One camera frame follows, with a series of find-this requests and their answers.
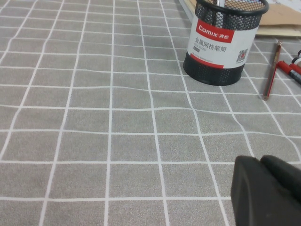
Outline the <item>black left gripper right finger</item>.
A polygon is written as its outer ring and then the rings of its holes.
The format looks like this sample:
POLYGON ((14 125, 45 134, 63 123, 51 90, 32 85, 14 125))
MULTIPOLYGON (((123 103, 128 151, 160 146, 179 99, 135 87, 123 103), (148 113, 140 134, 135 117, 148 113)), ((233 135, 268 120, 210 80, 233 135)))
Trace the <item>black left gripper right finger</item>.
POLYGON ((298 202, 301 202, 301 170, 272 155, 264 155, 260 162, 273 177, 288 190, 298 202))

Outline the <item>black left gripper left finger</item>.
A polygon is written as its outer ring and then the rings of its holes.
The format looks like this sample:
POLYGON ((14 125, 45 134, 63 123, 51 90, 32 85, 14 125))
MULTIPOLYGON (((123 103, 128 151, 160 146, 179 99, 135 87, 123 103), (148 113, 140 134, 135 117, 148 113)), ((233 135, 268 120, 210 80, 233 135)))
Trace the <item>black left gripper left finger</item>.
POLYGON ((237 226, 301 224, 301 203, 254 157, 235 159, 230 195, 237 226))

